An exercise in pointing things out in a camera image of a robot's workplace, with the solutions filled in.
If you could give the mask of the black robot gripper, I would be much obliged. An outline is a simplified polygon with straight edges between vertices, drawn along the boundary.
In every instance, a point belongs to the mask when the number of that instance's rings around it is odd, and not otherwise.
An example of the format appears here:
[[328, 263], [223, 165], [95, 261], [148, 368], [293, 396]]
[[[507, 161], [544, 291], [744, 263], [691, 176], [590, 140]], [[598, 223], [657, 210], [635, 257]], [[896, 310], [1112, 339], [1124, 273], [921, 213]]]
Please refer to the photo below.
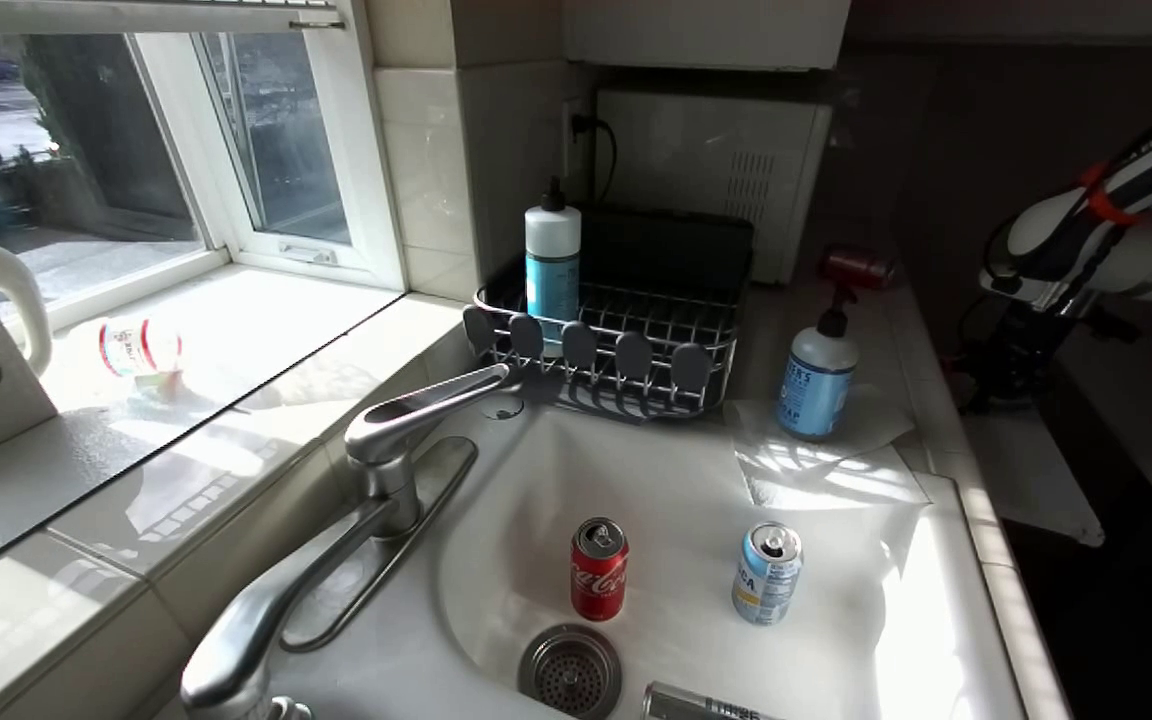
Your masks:
[[1019, 299], [978, 296], [958, 321], [952, 371], [964, 414], [1026, 407], [1052, 375], [1072, 321]]

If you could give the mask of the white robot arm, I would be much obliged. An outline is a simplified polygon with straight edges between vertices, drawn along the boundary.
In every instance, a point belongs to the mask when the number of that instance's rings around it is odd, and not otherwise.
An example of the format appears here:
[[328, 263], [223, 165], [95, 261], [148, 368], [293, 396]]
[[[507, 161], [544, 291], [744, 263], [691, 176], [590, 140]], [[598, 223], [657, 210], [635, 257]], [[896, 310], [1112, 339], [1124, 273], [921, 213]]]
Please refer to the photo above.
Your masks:
[[981, 291], [1000, 316], [952, 353], [970, 414], [1030, 405], [1081, 324], [1133, 344], [1141, 330], [1104, 296], [1152, 304], [1152, 128], [1000, 219], [984, 239]]

